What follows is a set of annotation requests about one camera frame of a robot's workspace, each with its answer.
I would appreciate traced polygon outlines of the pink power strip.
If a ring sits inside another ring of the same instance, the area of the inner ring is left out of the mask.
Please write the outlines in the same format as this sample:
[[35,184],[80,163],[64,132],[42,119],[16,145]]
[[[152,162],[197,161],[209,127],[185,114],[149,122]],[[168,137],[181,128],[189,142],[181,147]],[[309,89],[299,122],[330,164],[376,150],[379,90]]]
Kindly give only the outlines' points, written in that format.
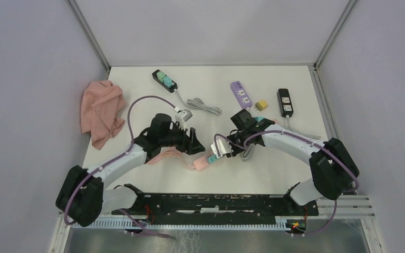
[[193,162],[195,170],[199,171],[209,166],[207,157],[200,157]]

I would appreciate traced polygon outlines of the teal usb charger plug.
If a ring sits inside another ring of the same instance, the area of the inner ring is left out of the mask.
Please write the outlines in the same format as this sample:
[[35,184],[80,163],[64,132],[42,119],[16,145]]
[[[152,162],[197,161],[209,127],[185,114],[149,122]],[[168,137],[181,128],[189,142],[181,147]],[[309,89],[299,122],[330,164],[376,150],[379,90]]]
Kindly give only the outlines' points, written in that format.
[[255,117],[255,120],[256,120],[257,122],[260,122],[260,121],[263,120],[263,119],[264,119],[264,117],[261,117],[261,116]]

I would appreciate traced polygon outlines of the yellow usb charger plug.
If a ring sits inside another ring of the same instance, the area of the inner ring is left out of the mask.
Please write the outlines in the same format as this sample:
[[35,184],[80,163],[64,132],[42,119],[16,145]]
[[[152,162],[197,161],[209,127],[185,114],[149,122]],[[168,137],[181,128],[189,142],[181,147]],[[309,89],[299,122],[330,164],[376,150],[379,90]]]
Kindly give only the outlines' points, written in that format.
[[255,103],[254,107],[257,111],[263,111],[268,107],[268,103],[265,100],[260,100]]

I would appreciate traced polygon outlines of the purple power strip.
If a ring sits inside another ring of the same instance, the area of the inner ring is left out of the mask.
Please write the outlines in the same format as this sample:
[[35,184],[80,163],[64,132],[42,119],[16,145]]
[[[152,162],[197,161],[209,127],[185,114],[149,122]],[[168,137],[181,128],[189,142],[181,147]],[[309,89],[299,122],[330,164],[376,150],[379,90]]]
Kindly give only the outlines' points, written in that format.
[[242,109],[250,110],[252,108],[252,101],[240,81],[232,82],[230,89]]

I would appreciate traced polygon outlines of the black power strip white sockets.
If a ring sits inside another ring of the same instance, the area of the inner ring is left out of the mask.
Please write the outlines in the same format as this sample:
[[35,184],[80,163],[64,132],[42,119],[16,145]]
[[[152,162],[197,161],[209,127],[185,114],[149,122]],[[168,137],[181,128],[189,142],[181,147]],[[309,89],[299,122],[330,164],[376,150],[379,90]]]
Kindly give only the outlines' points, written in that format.
[[290,118],[293,116],[294,110],[292,100],[288,89],[278,89],[277,98],[279,111],[283,118]]

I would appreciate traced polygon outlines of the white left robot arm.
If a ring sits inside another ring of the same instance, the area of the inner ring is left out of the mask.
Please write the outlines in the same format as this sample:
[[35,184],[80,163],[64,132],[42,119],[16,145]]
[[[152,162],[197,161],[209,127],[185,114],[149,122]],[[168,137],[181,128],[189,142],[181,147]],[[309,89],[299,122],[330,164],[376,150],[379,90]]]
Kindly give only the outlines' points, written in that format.
[[205,151],[196,137],[195,128],[182,129],[171,116],[158,113],[127,151],[88,169],[72,167],[57,196],[56,207],[82,227],[89,226],[100,214],[116,209],[127,209],[134,215],[141,213],[145,207],[142,197],[127,187],[108,189],[108,186],[130,170],[149,162],[165,147],[173,147],[187,155]]

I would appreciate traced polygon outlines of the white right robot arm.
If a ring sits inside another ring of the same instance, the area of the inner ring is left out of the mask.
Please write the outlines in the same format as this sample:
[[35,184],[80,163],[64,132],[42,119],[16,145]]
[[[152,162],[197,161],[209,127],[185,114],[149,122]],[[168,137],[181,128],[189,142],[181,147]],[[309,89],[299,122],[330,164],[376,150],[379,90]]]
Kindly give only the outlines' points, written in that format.
[[359,188],[359,170],[339,139],[320,141],[304,137],[270,119],[255,118],[245,109],[230,119],[237,131],[224,138],[227,151],[222,151],[220,144],[214,143],[215,155],[234,157],[258,144],[283,151],[310,167],[311,177],[291,187],[289,197],[283,201],[288,214],[299,214],[311,201],[321,198],[336,200],[343,193]]

